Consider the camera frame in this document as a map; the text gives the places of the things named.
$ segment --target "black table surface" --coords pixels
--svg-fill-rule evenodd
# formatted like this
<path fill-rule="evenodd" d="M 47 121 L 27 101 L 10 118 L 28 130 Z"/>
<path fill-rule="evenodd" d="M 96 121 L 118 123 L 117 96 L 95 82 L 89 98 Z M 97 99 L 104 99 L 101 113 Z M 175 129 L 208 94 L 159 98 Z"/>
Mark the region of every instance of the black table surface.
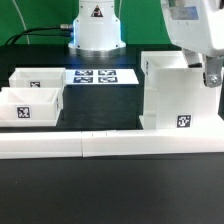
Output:
<path fill-rule="evenodd" d="M 27 64 L 22 46 L 9 48 L 3 74 Z M 65 63 L 63 47 L 37 49 L 53 52 L 46 65 Z M 223 201 L 223 153 L 0 160 L 2 224 L 222 224 Z"/>

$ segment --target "white container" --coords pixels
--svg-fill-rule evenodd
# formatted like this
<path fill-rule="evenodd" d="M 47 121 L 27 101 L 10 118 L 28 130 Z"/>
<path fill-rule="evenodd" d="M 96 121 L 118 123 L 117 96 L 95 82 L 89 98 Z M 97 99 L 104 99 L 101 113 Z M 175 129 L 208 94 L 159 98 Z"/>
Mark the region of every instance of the white container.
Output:
<path fill-rule="evenodd" d="M 221 88 L 203 83 L 204 68 L 188 68 L 182 52 L 142 52 L 144 129 L 203 128 L 218 116 Z"/>
<path fill-rule="evenodd" d="M 0 127 L 55 126 L 61 109 L 60 88 L 2 88 Z"/>
<path fill-rule="evenodd" d="M 16 68 L 9 78 L 14 88 L 62 88 L 64 89 L 65 68 Z"/>

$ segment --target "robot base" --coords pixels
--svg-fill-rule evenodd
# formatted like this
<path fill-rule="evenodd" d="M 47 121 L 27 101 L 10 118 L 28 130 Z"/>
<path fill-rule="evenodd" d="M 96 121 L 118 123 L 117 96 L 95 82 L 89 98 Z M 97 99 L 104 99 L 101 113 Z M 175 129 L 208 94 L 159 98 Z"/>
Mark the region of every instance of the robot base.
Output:
<path fill-rule="evenodd" d="M 83 57 L 113 57 L 115 55 L 122 55 L 126 53 L 126 45 L 124 47 L 105 50 L 105 51 L 94 51 L 94 50 L 83 50 L 77 48 L 74 44 L 69 44 L 69 53 L 75 54 Z"/>

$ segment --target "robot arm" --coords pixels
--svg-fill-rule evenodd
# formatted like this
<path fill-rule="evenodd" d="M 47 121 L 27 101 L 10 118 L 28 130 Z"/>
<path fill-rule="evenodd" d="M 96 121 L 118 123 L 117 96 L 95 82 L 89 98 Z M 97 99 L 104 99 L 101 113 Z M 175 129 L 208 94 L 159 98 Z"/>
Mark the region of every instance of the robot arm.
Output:
<path fill-rule="evenodd" d="M 182 48 L 189 67 L 200 66 L 203 55 L 204 82 L 222 84 L 224 61 L 224 0 L 161 0 L 171 42 Z"/>

